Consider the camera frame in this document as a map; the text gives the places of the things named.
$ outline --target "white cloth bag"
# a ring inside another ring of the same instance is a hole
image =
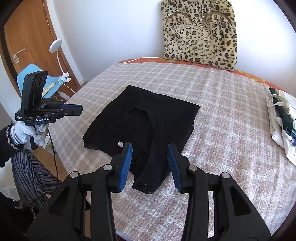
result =
[[[276,90],[277,95],[268,94],[266,97],[266,105],[268,107],[270,134],[272,139],[281,147],[285,149],[285,153],[289,161],[296,165],[296,147],[292,145],[292,139],[285,130],[283,130],[283,121],[276,109],[275,105],[282,106],[286,113],[293,118],[294,129],[296,129],[296,98],[288,93]],[[273,97],[277,98],[280,102],[275,105],[272,102]]]

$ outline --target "gloved hand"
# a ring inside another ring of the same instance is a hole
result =
[[[26,135],[34,137],[34,142],[39,146],[44,146],[46,133],[49,124],[26,126],[23,121],[18,121],[10,129],[10,137],[16,145],[27,142]]]

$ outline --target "white label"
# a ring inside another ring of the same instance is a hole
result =
[[[120,146],[121,148],[123,147],[123,142],[118,142],[118,146]]]
[[[49,118],[45,118],[45,119],[36,119],[35,121],[49,121]]]

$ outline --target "white wall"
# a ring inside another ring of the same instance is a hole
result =
[[[21,106],[21,99],[14,90],[4,69],[3,63],[0,60],[0,103],[10,116],[15,120],[15,112]]]
[[[54,27],[54,31],[56,33],[56,36],[57,36],[58,39],[63,40],[63,43],[62,43],[62,46],[61,46],[61,48],[63,50],[63,53],[66,56],[66,59],[67,59],[69,65],[70,65],[76,79],[78,80],[78,82],[80,84],[82,84],[83,83],[83,77],[82,77],[80,71],[78,70],[77,65],[76,65],[75,61],[73,60],[73,57],[72,57],[72,55],[70,53],[70,50],[68,48],[67,41],[65,40],[65,37],[64,37],[63,32],[61,30],[61,27],[59,25],[59,21],[57,19],[57,15],[56,15],[56,12],[55,12],[55,9],[54,9],[53,1],[52,0],[47,0],[46,2],[47,2],[47,7],[48,7],[50,19],[52,21],[52,25]]]
[[[53,0],[65,40],[86,80],[115,62],[161,56],[160,0]]]
[[[161,0],[52,0],[82,77],[114,62],[162,56]],[[237,69],[296,96],[296,33],[272,0],[231,0],[237,22]]]
[[[0,103],[0,130],[12,122],[12,119],[7,114],[6,110]]]
[[[9,186],[15,186],[12,174],[11,158],[0,168],[0,190]]]

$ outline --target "bed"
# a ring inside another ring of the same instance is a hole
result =
[[[80,117],[63,118],[50,126],[67,172],[93,172],[110,162],[104,152],[86,149],[82,137],[129,84],[200,105],[182,155],[205,172],[229,172],[270,232],[279,228],[296,201],[296,166],[270,135],[265,96],[269,86],[275,86],[244,72],[162,58],[115,63],[68,101],[83,106]],[[172,175],[151,195],[132,189],[132,183],[129,173],[123,192],[112,194],[116,230],[134,241],[180,240],[188,195],[178,193]],[[213,235],[212,203],[209,235]]]

